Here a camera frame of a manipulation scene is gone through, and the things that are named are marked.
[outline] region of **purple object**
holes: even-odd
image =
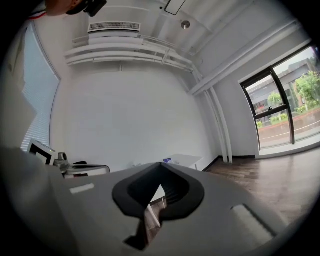
[[[168,162],[171,161],[171,160],[172,160],[171,158],[163,159],[163,161],[164,161],[165,163],[168,163]]]

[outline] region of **white pipe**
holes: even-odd
[[[214,106],[214,103],[212,102],[212,99],[210,98],[209,94],[207,91],[204,91],[204,95],[206,98],[206,101],[208,102],[209,108],[211,110],[215,127],[218,131],[218,136],[219,136],[219,141],[220,141],[220,146],[221,146],[221,151],[222,151],[222,158],[223,162],[227,163],[228,162],[228,157],[227,157],[227,149],[226,149],[226,143],[225,143],[225,138],[223,137],[222,131],[221,131],[221,124],[220,121],[218,120],[217,117],[217,110],[216,107]]]
[[[229,136],[229,130],[228,130],[228,126],[227,126],[227,122],[225,119],[225,115],[224,112],[222,110],[222,107],[220,105],[220,101],[218,99],[218,96],[216,94],[216,91],[213,87],[210,88],[210,91],[212,93],[213,99],[215,101],[215,104],[218,108],[218,112],[222,121],[222,125],[223,125],[223,129],[224,129],[224,135],[225,135],[225,139],[226,139],[226,146],[228,148],[228,155],[229,155],[229,163],[232,164],[233,162],[233,158],[232,158],[232,149],[231,149],[231,141],[230,141],[230,136]]]
[[[163,49],[160,49],[159,47],[157,48],[157,47],[146,46],[142,44],[133,44],[133,43],[124,43],[124,42],[107,42],[107,43],[90,44],[90,45],[74,48],[72,50],[66,51],[64,53],[64,56],[79,54],[86,51],[102,50],[102,49],[109,49],[109,48],[136,49],[136,50],[145,50],[150,52],[157,52],[160,54],[166,54],[166,51]]]
[[[77,47],[74,48],[72,50],[68,50],[64,53],[64,56],[70,56],[70,55],[74,55],[74,54],[79,54],[79,53],[83,53],[86,51],[93,51],[93,50],[102,50],[102,49],[134,49],[134,50],[144,50],[144,51],[150,51],[150,52],[156,52],[159,54],[167,54],[170,57],[173,57],[175,59],[178,59],[180,61],[186,62],[188,64],[192,64],[192,61],[189,59],[186,59],[184,57],[181,57],[179,54],[177,54],[175,51],[169,51],[171,50],[171,48],[166,47],[163,48],[161,46],[156,46],[156,45],[146,45],[146,44],[134,44],[132,42],[128,42],[128,43],[96,43],[96,44],[89,44],[86,46],[82,46],[82,47]]]
[[[148,44],[156,45],[158,47],[163,47],[163,48],[166,48],[166,49],[171,48],[171,49],[174,49],[174,50],[179,50],[179,51],[181,51],[181,52],[183,52],[185,54],[189,54],[190,56],[194,56],[194,54],[192,54],[191,52],[186,52],[186,50],[184,48],[179,48],[174,43],[170,43],[170,42],[161,40],[159,38],[155,38],[155,37],[147,36],[147,35],[142,35],[142,34],[140,34],[140,38],[144,39],[144,42],[143,42],[144,45],[146,45],[146,43],[148,43]]]
[[[144,61],[144,62],[153,62],[153,63],[159,63],[161,64],[161,61],[155,60],[155,59],[148,59],[148,58],[138,58],[138,57],[98,57],[98,58],[88,58],[83,60],[77,60],[72,61],[68,63],[68,66],[80,64],[80,63],[86,63],[86,62],[93,62],[93,63],[99,63],[99,62],[117,62],[117,61]],[[186,71],[191,72],[189,68],[181,67],[180,65],[174,65],[168,62],[164,63],[165,65]]]
[[[164,64],[166,64],[166,63],[173,64],[173,65],[177,65],[177,66],[179,66],[179,67],[181,67],[181,68],[184,68],[184,69],[188,69],[188,70],[190,70],[190,71],[193,71],[192,68],[189,68],[189,67],[187,67],[186,65],[180,64],[179,62],[176,62],[176,61],[173,61],[173,60],[170,60],[170,59],[166,59],[165,62],[164,62]]]
[[[296,20],[292,20],[291,18],[287,18],[285,21],[281,22],[281,24],[277,24],[258,37],[256,37],[254,40],[249,42],[246,46],[244,46],[241,50],[237,51],[235,54],[233,54],[231,57],[229,57],[223,64],[221,64],[218,68],[216,68],[210,75],[205,77],[200,83],[198,83],[196,86],[194,86],[189,94],[195,94],[197,91],[199,91],[201,88],[203,88],[206,84],[211,82],[213,79],[215,79],[218,75],[223,73],[227,68],[229,68],[232,64],[240,60],[244,55],[261,45],[266,40],[270,39],[272,36],[274,36],[277,33],[283,32],[288,26],[293,25],[294,27],[297,27]]]
[[[196,72],[195,72],[195,71],[192,71],[191,74],[193,75],[195,82],[196,82],[196,83],[199,83],[200,80],[199,80],[199,78],[197,77]]]
[[[133,44],[133,45],[142,45],[144,40],[142,38],[137,37],[127,37],[127,36],[105,36],[98,38],[89,39],[89,45],[97,45],[97,44]]]
[[[198,77],[199,81],[204,79],[204,76],[200,73],[200,71],[197,69],[197,67],[192,63],[191,64],[192,69],[194,70],[196,76]]]
[[[146,53],[140,53],[140,52],[133,52],[133,51],[99,51],[99,52],[91,52],[91,53],[86,53],[83,55],[75,56],[68,58],[66,60],[67,63],[70,62],[77,62],[85,59],[90,59],[90,58],[98,58],[98,57],[111,57],[111,56],[125,56],[125,57],[141,57],[141,58],[146,58],[146,59],[152,59],[152,60],[157,60],[157,61],[162,61],[162,57],[154,56],[151,54],[146,54]]]
[[[253,51],[248,52],[245,56],[237,60],[235,63],[231,64],[224,72],[217,75],[210,83],[206,84],[204,87],[202,87],[200,90],[198,90],[194,95],[198,95],[201,92],[208,90],[210,87],[214,86],[215,84],[219,83],[221,80],[229,76],[231,73],[242,67],[244,64],[248,63],[255,57],[257,57],[261,52],[269,49],[276,43],[280,42],[282,39],[288,37],[295,31],[297,31],[300,27],[296,25],[290,26],[290,28],[286,29],[281,35],[273,35],[271,38],[260,44],[257,48],[255,48]]]
[[[165,55],[163,56],[162,61],[161,61],[161,65],[163,65],[163,64],[166,62],[170,50],[171,50],[171,49],[168,49],[168,50],[165,52]]]

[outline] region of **ceiling light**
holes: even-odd
[[[190,28],[190,22],[188,20],[185,20],[181,23],[181,28],[183,28],[184,30]]]

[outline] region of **baseboard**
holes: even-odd
[[[255,159],[255,155],[233,155],[233,159]]]
[[[218,161],[218,159],[222,159],[222,155],[218,155],[216,157],[216,159],[214,159],[212,161],[212,163],[210,163],[206,168],[203,169],[203,172],[206,172],[216,161]],[[233,155],[232,156],[233,159],[255,159],[256,156],[255,155]]]
[[[206,172],[216,161],[218,161],[218,159],[219,158],[222,158],[222,156],[221,155],[218,155],[213,161],[212,161],[212,163],[210,163],[206,168],[204,168],[202,171],[203,172]]]

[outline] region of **wooden floor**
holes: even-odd
[[[271,159],[219,159],[207,172],[232,180],[268,204],[292,223],[305,215],[320,191],[320,148]],[[162,202],[151,206],[158,216]],[[146,229],[151,241],[160,230],[146,212]]]

